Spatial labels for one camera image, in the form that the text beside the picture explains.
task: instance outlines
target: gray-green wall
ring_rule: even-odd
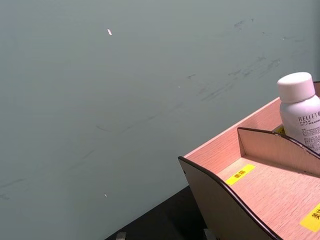
[[[185,187],[177,156],[316,75],[319,9],[2,0],[0,239],[103,240]]]

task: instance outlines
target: bottle label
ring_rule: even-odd
[[[320,152],[320,111],[298,116],[304,144],[315,152]]]

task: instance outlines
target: white bottle cap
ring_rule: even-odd
[[[312,76],[308,72],[296,72],[284,76],[277,85],[283,103],[301,102],[316,94]]]

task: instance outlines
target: white plastic bottle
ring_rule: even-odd
[[[320,154],[320,99],[311,74],[289,74],[277,86],[285,134]]]

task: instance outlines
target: black table surface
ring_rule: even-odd
[[[190,187],[186,187],[106,240],[202,240],[207,226]]]

